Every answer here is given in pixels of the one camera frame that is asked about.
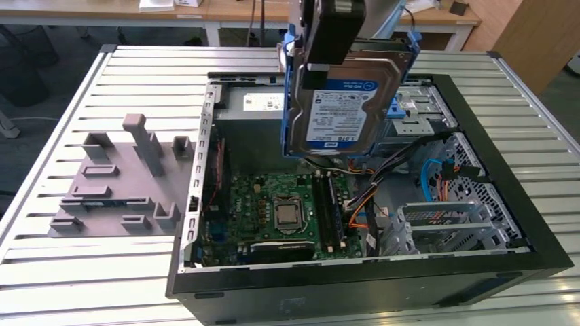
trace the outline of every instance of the cpu socket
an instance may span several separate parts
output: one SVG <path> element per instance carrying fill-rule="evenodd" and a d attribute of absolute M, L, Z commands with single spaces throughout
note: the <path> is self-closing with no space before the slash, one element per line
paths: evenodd
<path fill-rule="evenodd" d="M 273 197 L 273 227 L 291 234 L 301 228 L 302 219 L 299 196 Z"/>

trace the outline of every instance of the motherboard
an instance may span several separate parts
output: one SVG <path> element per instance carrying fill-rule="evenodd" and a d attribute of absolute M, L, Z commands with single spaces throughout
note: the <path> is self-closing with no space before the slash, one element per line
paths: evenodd
<path fill-rule="evenodd" d="M 361 256 L 357 233 L 342 225 L 342 174 L 233 175 L 229 197 L 227 219 L 207 226 L 209 266 Z"/>

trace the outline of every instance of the slatted aluminum surface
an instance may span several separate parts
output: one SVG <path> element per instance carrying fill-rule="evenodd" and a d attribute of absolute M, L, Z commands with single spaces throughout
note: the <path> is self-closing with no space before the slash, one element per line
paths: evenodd
<path fill-rule="evenodd" d="M 575 267 L 473 306 L 277 325 L 580 323 L 577 145 L 501 65 L 482 53 L 423 52 L 411 72 L 451 76 Z M 198 325 L 163 296 L 170 236 L 51 239 L 47 223 L 85 155 L 78 145 L 87 132 L 127 141 L 122 117 L 142 113 L 159 141 L 174 135 L 195 141 L 206 72 L 277 67 L 273 49 L 118 46 L 98 54 L 0 224 L 0 325 Z"/>

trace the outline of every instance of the blue cable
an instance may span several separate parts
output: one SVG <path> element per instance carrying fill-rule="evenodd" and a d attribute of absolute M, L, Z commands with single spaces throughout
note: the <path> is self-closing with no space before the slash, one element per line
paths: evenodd
<path fill-rule="evenodd" d="M 426 172 L 427 172 L 427 166 L 429 166 L 430 163 L 442 164 L 442 162 L 435 160 L 435 159 L 433 159 L 433 158 L 429 158 L 429 159 L 426 159 L 425 163 L 422 164 L 422 168 L 419 169 L 419 186 L 422 188 L 422 194 L 425 195 L 425 200 L 427 202 L 433 201 L 431 194 L 427 191 L 427 184 L 426 184 L 427 183 L 427 181 L 426 181 Z"/>

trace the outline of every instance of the hard drive label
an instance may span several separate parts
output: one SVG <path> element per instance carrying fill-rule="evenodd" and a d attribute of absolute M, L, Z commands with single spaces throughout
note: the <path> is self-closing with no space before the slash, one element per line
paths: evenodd
<path fill-rule="evenodd" d="M 325 148 L 355 142 L 366 119 L 362 106 L 375 90 L 374 81 L 327 79 L 325 89 L 313 92 L 306 141 Z"/>

